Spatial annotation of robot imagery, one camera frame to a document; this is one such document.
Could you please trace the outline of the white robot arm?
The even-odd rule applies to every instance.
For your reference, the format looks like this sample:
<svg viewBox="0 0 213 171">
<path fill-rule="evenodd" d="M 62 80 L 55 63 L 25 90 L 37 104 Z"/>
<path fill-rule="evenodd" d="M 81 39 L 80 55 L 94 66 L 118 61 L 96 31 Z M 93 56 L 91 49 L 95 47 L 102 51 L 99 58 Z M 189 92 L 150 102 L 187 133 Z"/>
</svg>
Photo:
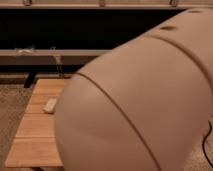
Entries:
<svg viewBox="0 0 213 171">
<path fill-rule="evenodd" d="M 183 171 L 213 116 L 213 8 L 185 10 L 78 70 L 55 135 L 65 171 Z"/>
</svg>

